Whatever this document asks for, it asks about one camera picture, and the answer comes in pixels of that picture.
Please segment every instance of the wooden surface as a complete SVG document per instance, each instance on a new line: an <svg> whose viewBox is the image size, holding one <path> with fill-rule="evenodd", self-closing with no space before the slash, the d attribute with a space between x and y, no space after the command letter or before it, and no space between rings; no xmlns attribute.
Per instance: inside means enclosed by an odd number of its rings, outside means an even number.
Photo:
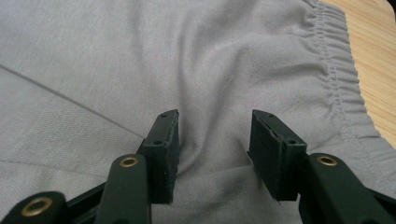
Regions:
<svg viewBox="0 0 396 224"><path fill-rule="evenodd" d="M346 13L361 95L375 128L396 148L396 24L386 0L323 0Z"/></svg>

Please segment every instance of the seam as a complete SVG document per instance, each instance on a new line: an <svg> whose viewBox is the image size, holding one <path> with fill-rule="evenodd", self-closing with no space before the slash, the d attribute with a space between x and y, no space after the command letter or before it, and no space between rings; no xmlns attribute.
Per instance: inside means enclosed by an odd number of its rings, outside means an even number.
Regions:
<svg viewBox="0 0 396 224"><path fill-rule="evenodd" d="M96 174L90 174L90 173L85 173L85 172L80 172L80 171L60 169L60 168L57 168L57 167L43 165L43 164L33 164L33 163L20 162L20 161L0 161L0 163L11 163L11 164L18 164L18 165L37 166L37 167L42 167L42 168L46 168L46 169L53 169L53 170L64 171L64 172L69 172L69 173L74 173L74 174L79 174L79 175L89 175L89 176L106 178L103 175L96 175Z"/></svg>
<svg viewBox="0 0 396 224"><path fill-rule="evenodd" d="M119 123L117 123L115 120L112 120L112 119L106 117L105 115L103 115L103 114L101 114L101 113L99 113L99 112L97 112L97 111L95 111L95 110L93 110L93 109L91 109L91 108L79 103L78 101L73 100L73 99L67 97L66 95L61 94L61 93L59 93L59 92L57 92L57 91L55 91L55 90L53 90L53 89L51 89L51 88L39 83L39 82L37 82L37 81L35 81L35 80L33 80L33 79L29 78L29 77L26 77L26 76L24 76L23 74L21 74L21 73L19 73L17 71L14 71L14 70L12 70L12 69L10 69L8 67L5 67L2 64L0 64L0 69L3 69L3 70L9 72L10 74L12 74L12 75L14 75L16 77L20 77L20 78L24 79L25 81L28 81L28 82L32 83L33 85L37 86L38 88L40 88L42 90L49 91L50 93L52 93L52 94L54 94L54 95L56 95L56 96L58 96L58 97L60 97L60 98L62 98L64 100L66 100L67 102L69 102L69 103L71 103L73 105L77 105L78 107L89 111L90 113L96 115L97 117L99 117L101 119L104 119L104 120L116 125L119 128L122 128L124 131L127 131L128 133L133 133L134 135L144 139L144 137L141 136L140 134L128 129L127 127L125 127L125 126L123 126L123 125L121 125Z"/></svg>
<svg viewBox="0 0 396 224"><path fill-rule="evenodd" d="M339 80L337 68L332 60L332 55L329 52L326 37L326 17L324 15L325 5L320 1L314 4L314 10L317 18L314 25L314 37L319 44L320 59L328 65L327 75L330 90L332 91L332 104L335 107L335 113L341 123L341 139L344 141L356 139L357 136L352 133L350 121L346 119L345 111L343 108L343 100L339 90Z"/></svg>

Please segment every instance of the gray fabric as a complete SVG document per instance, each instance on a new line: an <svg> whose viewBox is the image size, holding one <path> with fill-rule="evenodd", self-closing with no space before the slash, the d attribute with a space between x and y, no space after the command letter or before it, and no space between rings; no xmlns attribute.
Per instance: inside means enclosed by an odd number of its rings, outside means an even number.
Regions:
<svg viewBox="0 0 396 224"><path fill-rule="evenodd" d="M180 112L175 199L153 223L300 223L248 158L251 110L309 153L396 197L396 153L366 115L343 12L316 0L0 2L0 217L42 190L71 199Z"/></svg>

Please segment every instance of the black mechanical part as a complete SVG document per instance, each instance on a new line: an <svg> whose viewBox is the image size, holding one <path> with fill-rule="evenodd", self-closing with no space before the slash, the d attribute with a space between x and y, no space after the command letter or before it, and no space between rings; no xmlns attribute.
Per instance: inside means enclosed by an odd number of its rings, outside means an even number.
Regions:
<svg viewBox="0 0 396 224"><path fill-rule="evenodd" d="M158 116L137 153L148 161L151 202L171 203L180 154L177 110Z"/></svg>
<svg viewBox="0 0 396 224"><path fill-rule="evenodd" d="M395 223L395 200L365 188L340 159L305 152L282 121L253 110L248 155L276 200L295 201L300 193L304 224Z"/></svg>
<svg viewBox="0 0 396 224"><path fill-rule="evenodd" d="M172 202L179 152L178 113L171 110L156 119L138 149L139 155L114 161L106 183L68 203L59 192L33 195L16 204L1 223L150 223L150 203ZM40 201L32 202L37 197ZM27 204L30 210L42 211L24 217L21 210Z"/></svg>
<svg viewBox="0 0 396 224"><path fill-rule="evenodd" d="M310 155L300 177L307 183L303 186L307 189L300 190L302 202L314 202L300 204L303 223L394 223L347 165L334 156L324 153ZM320 213L314 212L319 207Z"/></svg>
<svg viewBox="0 0 396 224"><path fill-rule="evenodd" d="M146 159L142 155L124 155L111 165L96 224L151 222Z"/></svg>
<svg viewBox="0 0 396 224"><path fill-rule="evenodd" d="M253 110L249 157L277 201L295 201L306 142L273 114Z"/></svg>
<svg viewBox="0 0 396 224"><path fill-rule="evenodd" d="M2 223L59 224L67 223L64 195L56 191L40 192L16 204Z"/></svg>
<svg viewBox="0 0 396 224"><path fill-rule="evenodd" d="M67 202L67 216L70 224L94 222L104 188L105 183Z"/></svg>

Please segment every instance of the stitching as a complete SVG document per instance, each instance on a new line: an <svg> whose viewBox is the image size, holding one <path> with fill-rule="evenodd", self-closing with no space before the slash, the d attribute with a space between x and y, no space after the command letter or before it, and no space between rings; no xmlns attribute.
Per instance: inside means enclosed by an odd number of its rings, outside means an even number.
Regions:
<svg viewBox="0 0 396 224"><path fill-rule="evenodd" d="M346 119L345 111L343 108L343 100L341 93L339 91L339 80L338 80L338 72L335 66L335 63L332 60L332 56L328 51L328 45L326 42L326 30L325 30L325 23L326 17L324 16L325 5L319 1L317 1L314 5L314 10L317 14L317 19L315 20L315 27L314 27L314 37L316 38L319 49L320 49L320 59L328 64L328 83L329 87L332 91L332 102L335 107L335 113L337 118L341 122L341 138L344 141L356 139L357 136L352 133L350 127L350 121Z"/></svg>

